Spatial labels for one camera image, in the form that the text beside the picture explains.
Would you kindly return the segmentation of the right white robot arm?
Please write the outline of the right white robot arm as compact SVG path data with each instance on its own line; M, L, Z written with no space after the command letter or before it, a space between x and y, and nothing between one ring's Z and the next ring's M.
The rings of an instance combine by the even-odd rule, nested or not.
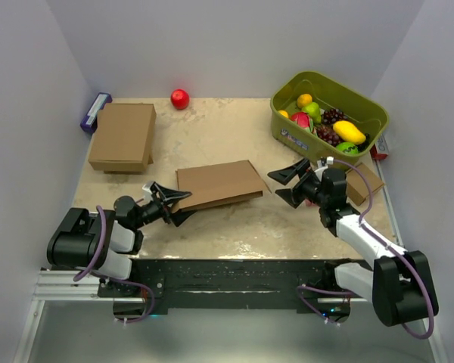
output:
M428 338L439 312L431 269L425 254L408 251L376 231L347 200L347 175L335 168L339 161L327 157L313 169L307 159L269 172L283 185L276 194L293 208L303 201L317 205L322 225L349 244L368 263L345 262L322 278L322 289L332 297L353 293L372 303L379 321L407 327L426 319Z

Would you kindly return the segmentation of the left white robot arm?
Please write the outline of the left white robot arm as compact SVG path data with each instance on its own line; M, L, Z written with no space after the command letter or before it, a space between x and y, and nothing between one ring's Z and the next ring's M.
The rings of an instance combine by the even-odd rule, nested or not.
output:
M48 262L79 272L74 281L86 275L116 279L115 288L124 296L134 296L141 289L141 278L132 272L128 257L142 245L141 228L161 220L180 226L192 211L183 212L175 205L192 195L190 191L165 188L155 181L146 183L140 201L130 196L115 200L113 209L71 208L53 233L47 247Z

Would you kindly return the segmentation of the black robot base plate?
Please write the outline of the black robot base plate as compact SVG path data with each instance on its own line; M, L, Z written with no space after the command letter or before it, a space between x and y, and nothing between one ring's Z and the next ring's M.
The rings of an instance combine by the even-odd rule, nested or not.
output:
M136 259L133 286L108 282L98 295L113 298L118 315L138 315L126 306L141 296L140 286L150 287L153 312L171 309L279 309L308 313L309 305L326 315L349 311L354 297L344 295L334 282L339 259Z

